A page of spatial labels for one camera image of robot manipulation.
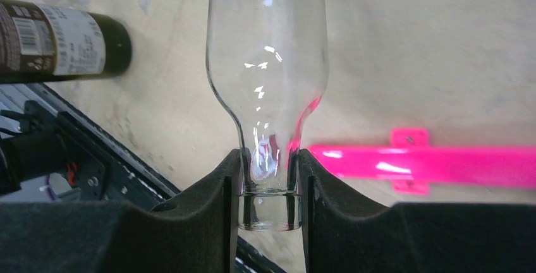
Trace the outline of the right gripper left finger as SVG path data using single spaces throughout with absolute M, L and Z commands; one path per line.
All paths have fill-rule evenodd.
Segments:
M 2 272 L 233 272 L 241 152 L 151 211 L 130 203 L 1 205 Z

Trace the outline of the green bottle brown label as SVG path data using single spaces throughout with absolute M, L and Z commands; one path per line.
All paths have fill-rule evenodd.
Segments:
M 1 0 L 1 83 L 110 78 L 132 59 L 126 28 L 77 9 Z

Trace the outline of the clear bottle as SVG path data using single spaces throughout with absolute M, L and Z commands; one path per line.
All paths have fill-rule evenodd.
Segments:
M 326 1 L 209 0 L 205 65 L 238 131 L 239 227 L 298 229 L 303 125 L 329 77 Z

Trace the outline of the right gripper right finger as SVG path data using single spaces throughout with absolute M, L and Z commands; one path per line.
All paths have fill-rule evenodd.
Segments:
M 308 272 L 534 272 L 535 207 L 396 203 L 333 176 L 307 150 L 297 162 Z

